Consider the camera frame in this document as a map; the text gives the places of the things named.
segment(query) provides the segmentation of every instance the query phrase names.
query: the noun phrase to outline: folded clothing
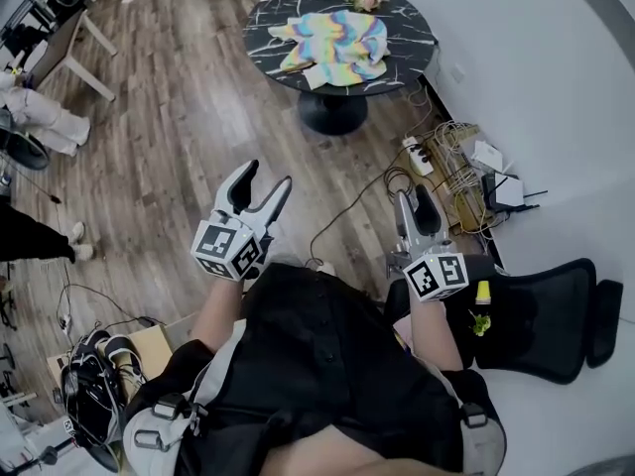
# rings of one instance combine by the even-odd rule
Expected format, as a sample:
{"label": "folded clothing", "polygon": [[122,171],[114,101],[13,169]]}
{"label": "folded clothing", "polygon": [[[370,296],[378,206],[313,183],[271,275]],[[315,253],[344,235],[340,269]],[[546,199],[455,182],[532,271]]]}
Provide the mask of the folded clothing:
{"label": "folded clothing", "polygon": [[386,72],[382,60],[390,55],[386,25],[374,16],[349,11],[310,13],[289,18],[287,25],[270,27],[269,34],[298,45],[283,59],[280,69],[305,71],[311,89],[325,83],[348,86]]}

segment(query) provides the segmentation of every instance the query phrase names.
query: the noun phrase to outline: person in white clothing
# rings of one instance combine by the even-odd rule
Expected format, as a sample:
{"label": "person in white clothing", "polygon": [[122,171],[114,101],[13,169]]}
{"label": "person in white clothing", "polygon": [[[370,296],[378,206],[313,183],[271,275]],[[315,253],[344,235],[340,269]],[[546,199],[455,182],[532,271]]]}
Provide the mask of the person in white clothing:
{"label": "person in white clothing", "polygon": [[0,72],[0,103],[15,123],[43,145],[72,157],[90,133],[90,120],[75,116],[35,90],[22,87],[23,75]]}

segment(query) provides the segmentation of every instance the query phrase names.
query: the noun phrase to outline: person's skin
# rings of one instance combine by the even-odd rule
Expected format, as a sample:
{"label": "person's skin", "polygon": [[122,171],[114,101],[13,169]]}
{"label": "person's skin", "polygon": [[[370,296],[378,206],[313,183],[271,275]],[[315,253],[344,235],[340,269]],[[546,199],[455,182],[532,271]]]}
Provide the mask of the person's skin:
{"label": "person's skin", "polygon": [[[191,332],[212,352],[229,340],[240,315],[242,282],[215,279],[209,297]],[[463,366],[439,302],[425,304],[412,295],[411,313],[415,354],[441,370]],[[269,451],[260,476],[444,476],[441,471],[416,460],[385,460],[330,425],[291,444]]]}

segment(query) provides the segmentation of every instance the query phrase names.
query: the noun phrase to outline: white pants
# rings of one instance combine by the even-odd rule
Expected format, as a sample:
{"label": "white pants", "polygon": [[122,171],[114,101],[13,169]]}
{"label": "white pants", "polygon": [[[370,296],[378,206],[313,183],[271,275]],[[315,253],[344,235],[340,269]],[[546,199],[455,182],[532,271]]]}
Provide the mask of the white pants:
{"label": "white pants", "polygon": [[88,139],[88,118],[69,113],[58,102],[37,91],[13,88],[5,101],[16,124],[56,152],[73,156],[77,145],[83,145]]}

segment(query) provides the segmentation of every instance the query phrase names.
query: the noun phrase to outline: black shirt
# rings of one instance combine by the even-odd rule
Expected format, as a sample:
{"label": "black shirt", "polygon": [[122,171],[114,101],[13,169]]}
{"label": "black shirt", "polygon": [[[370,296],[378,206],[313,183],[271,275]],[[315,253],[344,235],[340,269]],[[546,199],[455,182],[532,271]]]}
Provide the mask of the black shirt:
{"label": "black shirt", "polygon": [[[461,470],[456,400],[403,350],[365,294],[335,277],[272,264],[242,307],[245,334],[221,393],[207,406],[205,434],[184,439],[188,464],[178,464],[177,474],[190,474],[192,465],[194,473],[258,474],[269,449],[330,424],[385,458]],[[181,347],[127,416],[188,391],[211,358],[199,341]],[[444,374],[464,402],[496,417],[480,376]]]}

